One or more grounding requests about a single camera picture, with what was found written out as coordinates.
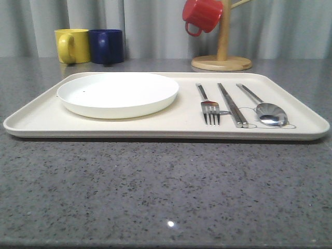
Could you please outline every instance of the curtain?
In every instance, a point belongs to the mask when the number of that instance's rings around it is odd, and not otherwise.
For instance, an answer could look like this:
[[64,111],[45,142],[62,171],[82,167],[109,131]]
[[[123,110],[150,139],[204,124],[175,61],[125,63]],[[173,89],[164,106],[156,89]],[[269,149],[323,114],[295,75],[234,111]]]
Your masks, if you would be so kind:
[[[215,54],[218,27],[192,37],[185,0],[0,0],[0,56],[56,57],[56,29],[121,29],[127,58]],[[231,11],[229,55],[332,58],[331,0],[252,0]]]

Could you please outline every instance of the countertop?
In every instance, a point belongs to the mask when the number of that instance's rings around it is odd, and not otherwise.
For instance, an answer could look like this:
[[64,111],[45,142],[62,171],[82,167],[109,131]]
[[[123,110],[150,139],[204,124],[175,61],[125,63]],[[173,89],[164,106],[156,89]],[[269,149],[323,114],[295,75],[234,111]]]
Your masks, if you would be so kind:
[[[0,58],[1,122],[70,74],[190,60]],[[332,121],[332,60],[253,60]],[[1,126],[0,247],[331,248],[331,132],[309,142],[20,139]]]

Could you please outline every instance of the spoon handle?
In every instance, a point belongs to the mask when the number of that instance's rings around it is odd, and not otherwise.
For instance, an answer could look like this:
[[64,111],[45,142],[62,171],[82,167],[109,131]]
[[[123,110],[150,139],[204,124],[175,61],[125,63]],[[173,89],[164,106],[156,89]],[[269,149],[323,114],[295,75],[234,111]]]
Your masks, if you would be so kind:
[[243,84],[237,84],[237,86],[243,90],[245,90],[247,93],[249,93],[252,97],[254,97],[256,100],[258,100],[260,103],[263,103],[263,100],[261,100],[260,97],[258,97],[256,94],[254,94],[248,87],[246,87]]

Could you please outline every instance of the spoon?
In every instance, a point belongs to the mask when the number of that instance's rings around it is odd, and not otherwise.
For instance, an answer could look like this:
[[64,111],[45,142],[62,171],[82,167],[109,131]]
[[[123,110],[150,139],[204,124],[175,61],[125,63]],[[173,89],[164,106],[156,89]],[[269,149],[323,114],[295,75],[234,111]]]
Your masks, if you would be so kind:
[[288,124],[288,118],[286,112],[277,105],[266,103],[261,100],[256,94],[254,94],[248,87],[243,84],[237,84],[237,86],[245,93],[249,94],[251,99],[259,104],[256,106],[256,114],[259,120],[268,126],[285,126]]

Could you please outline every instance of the mug handle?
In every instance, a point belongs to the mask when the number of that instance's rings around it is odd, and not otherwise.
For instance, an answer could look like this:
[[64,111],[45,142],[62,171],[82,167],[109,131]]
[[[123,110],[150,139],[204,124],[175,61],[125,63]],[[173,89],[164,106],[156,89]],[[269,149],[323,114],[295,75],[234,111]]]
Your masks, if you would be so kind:
[[100,53],[102,54],[103,61],[104,61],[104,63],[106,63],[109,60],[109,58],[111,57],[107,34],[101,33],[98,37],[98,43],[99,43]]
[[58,51],[60,59],[67,64],[75,63],[75,56],[70,52],[74,46],[74,36],[72,34],[63,34],[58,42]]
[[199,36],[202,33],[201,29],[199,29],[199,31],[197,33],[190,32],[189,31],[189,22],[186,22],[186,31],[189,35],[192,35],[192,36]]

